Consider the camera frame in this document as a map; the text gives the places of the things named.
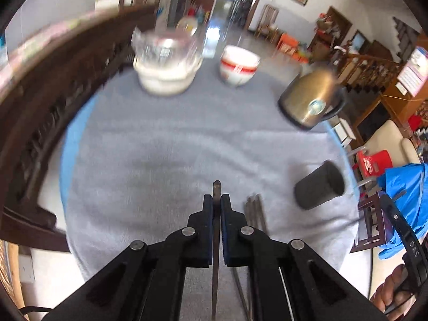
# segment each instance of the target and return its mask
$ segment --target red striped bowl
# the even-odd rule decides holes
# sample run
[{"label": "red striped bowl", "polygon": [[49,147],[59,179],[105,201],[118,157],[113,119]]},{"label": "red striped bowl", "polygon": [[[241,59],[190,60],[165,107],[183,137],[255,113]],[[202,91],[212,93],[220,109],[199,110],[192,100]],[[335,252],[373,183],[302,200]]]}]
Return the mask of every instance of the red striped bowl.
[{"label": "red striped bowl", "polygon": [[220,60],[220,75],[229,84],[247,83],[255,74],[260,57],[236,46],[226,46]]}]

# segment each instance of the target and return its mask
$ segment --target blue plastic bag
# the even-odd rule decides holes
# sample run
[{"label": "blue plastic bag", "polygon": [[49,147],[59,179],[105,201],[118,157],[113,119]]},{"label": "blue plastic bag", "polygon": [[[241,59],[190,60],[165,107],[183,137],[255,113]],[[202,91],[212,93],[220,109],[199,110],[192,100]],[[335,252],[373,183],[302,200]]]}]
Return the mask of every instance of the blue plastic bag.
[{"label": "blue plastic bag", "polygon": [[[419,239],[428,230],[427,167],[427,164],[407,164],[400,168],[386,169],[377,179],[379,186],[391,198],[403,189],[406,190],[406,194],[397,199],[395,204]],[[404,248],[395,229],[391,240],[380,248],[380,259],[390,258]]]}]

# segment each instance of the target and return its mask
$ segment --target white wall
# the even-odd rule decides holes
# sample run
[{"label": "white wall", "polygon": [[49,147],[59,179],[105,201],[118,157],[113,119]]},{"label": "white wall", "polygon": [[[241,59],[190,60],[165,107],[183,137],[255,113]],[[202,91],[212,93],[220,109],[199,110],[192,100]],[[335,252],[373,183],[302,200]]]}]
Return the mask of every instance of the white wall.
[{"label": "white wall", "polygon": [[421,26],[413,13],[406,6],[403,0],[360,0],[365,5],[369,21],[372,25],[373,39],[382,43],[388,48],[396,61],[399,58],[396,53],[399,49],[399,40],[393,17],[396,17],[418,32],[422,31]]},{"label": "white wall", "polygon": [[[271,3],[280,8],[280,15],[278,16],[280,22],[278,25],[285,31],[292,27],[291,24],[294,22],[292,16],[296,16],[296,19],[298,19],[299,22],[300,19],[306,20],[311,26],[305,27],[312,27],[313,29],[315,27],[315,21],[320,13],[327,12],[328,8],[333,6],[353,24],[345,40],[352,37],[357,29],[360,30],[367,38],[371,39],[373,37],[373,31],[367,11],[365,6],[359,0],[308,0],[306,6],[299,5],[293,0],[261,0],[258,4],[255,17],[251,22],[251,30],[254,30],[257,27],[258,17],[256,16],[260,15],[260,11],[263,9],[265,3]],[[281,14],[286,14],[288,16],[287,20],[282,21]],[[307,30],[302,30],[302,34],[307,35],[304,40],[307,42],[309,32]]]}]

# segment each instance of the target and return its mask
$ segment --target orange stool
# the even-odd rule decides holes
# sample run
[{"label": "orange stool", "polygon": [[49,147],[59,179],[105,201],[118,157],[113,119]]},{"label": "orange stool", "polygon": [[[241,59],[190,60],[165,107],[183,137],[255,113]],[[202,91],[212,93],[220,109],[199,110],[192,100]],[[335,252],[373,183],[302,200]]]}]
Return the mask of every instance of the orange stool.
[{"label": "orange stool", "polygon": [[297,53],[293,53],[292,58],[294,60],[297,60],[298,62],[300,61],[300,55],[298,55]]},{"label": "orange stool", "polygon": [[298,40],[296,40],[295,38],[291,37],[286,33],[283,33],[277,44],[277,49],[282,51],[283,48],[287,48],[285,53],[288,55],[293,55],[294,52],[297,50],[298,45],[299,45]]}]

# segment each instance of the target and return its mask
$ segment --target white container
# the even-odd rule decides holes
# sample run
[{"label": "white container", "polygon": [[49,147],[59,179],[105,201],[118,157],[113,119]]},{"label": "white container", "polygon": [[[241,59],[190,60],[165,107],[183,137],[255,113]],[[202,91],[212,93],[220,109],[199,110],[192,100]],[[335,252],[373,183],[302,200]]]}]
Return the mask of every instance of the white container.
[{"label": "white container", "polygon": [[202,65],[202,58],[195,58],[189,67],[186,61],[174,69],[153,69],[145,66],[135,57],[133,67],[144,89],[153,95],[170,96],[183,93],[192,84],[196,72]]},{"label": "white container", "polygon": [[220,60],[220,75],[229,84],[244,85],[254,76],[260,57],[244,48],[226,46]]}]

